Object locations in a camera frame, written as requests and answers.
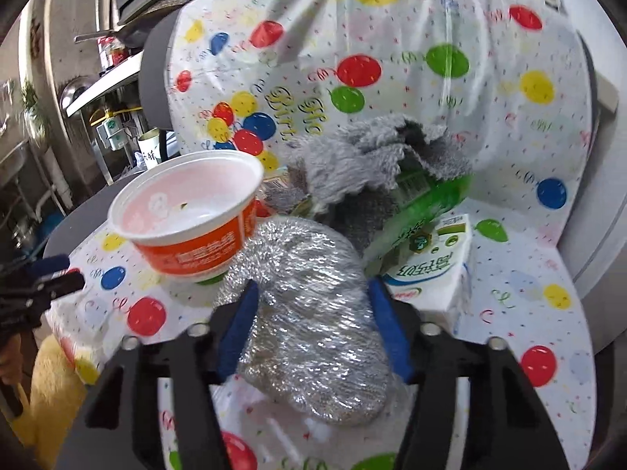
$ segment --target yellow fuzzy cloth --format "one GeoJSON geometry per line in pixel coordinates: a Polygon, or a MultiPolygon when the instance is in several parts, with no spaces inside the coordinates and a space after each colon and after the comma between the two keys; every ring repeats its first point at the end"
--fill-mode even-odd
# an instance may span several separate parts
{"type": "Polygon", "coordinates": [[[11,422],[15,434],[34,446],[37,461],[52,469],[87,391],[54,336],[44,339],[33,367],[30,406],[20,387],[24,413],[11,422]]]}

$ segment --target blue gripper pad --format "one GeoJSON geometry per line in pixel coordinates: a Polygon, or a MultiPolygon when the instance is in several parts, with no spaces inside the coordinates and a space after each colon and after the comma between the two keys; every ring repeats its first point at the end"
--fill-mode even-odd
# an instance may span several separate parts
{"type": "Polygon", "coordinates": [[[257,314],[259,287],[254,280],[249,280],[236,304],[237,310],[231,319],[231,325],[218,348],[217,374],[222,381],[235,373],[239,356],[257,314]]]}
{"type": "Polygon", "coordinates": [[[410,359],[411,345],[392,309],[390,292],[380,277],[368,281],[368,297],[392,369],[408,383],[415,375],[410,359]]]}

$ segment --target blue balloon print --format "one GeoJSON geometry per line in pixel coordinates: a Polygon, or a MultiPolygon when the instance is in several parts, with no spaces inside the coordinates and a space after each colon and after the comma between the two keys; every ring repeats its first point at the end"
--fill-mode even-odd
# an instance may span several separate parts
{"type": "Polygon", "coordinates": [[[277,124],[264,112],[253,112],[252,115],[244,118],[243,128],[255,133],[259,139],[265,141],[274,136],[277,131],[277,124]]]}
{"type": "Polygon", "coordinates": [[[124,267],[113,267],[103,274],[100,285],[102,289],[114,289],[120,286],[125,276],[126,269],[124,267]]]}
{"type": "Polygon", "coordinates": [[[224,32],[215,34],[213,37],[211,37],[211,46],[209,48],[209,50],[211,51],[211,54],[213,56],[216,56],[217,54],[219,54],[220,51],[222,51],[222,48],[224,48],[224,46],[227,45],[228,42],[229,42],[229,34],[224,33],[224,32]]]}
{"type": "Polygon", "coordinates": [[[566,203],[566,186],[559,179],[545,179],[536,190],[538,201],[547,208],[557,210],[566,203]]]}
{"type": "Polygon", "coordinates": [[[217,141],[213,148],[214,150],[235,150],[235,145],[230,141],[227,141],[226,143],[217,141]]]}
{"type": "Polygon", "coordinates": [[[576,351],[575,353],[573,353],[569,364],[569,367],[571,368],[571,373],[574,375],[575,379],[582,385],[592,379],[594,375],[594,371],[592,368],[592,358],[586,355],[584,351],[576,351]]]}
{"type": "Polygon", "coordinates": [[[509,282],[513,292],[525,300],[534,301],[542,299],[542,288],[534,276],[530,276],[518,270],[512,270],[509,276],[509,282]]]}

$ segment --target white carton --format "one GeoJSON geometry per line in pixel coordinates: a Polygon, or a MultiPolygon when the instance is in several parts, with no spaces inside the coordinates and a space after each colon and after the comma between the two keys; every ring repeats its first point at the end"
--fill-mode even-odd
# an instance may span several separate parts
{"type": "Polygon", "coordinates": [[[471,240],[466,214],[447,217],[416,233],[400,250],[398,264],[383,274],[392,296],[413,305],[425,322],[455,334],[470,302],[471,240]]]}

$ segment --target white plastic cup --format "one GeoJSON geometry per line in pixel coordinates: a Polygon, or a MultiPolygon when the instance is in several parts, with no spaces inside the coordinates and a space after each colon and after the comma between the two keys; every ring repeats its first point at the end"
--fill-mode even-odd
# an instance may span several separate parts
{"type": "Polygon", "coordinates": [[[159,154],[159,129],[151,129],[137,138],[139,150],[142,152],[146,168],[153,169],[161,162],[159,154]]]}
{"type": "Polygon", "coordinates": [[[195,152],[159,164],[120,191],[109,229],[172,279],[199,282],[228,270],[256,224],[261,162],[244,152],[195,152]]]}

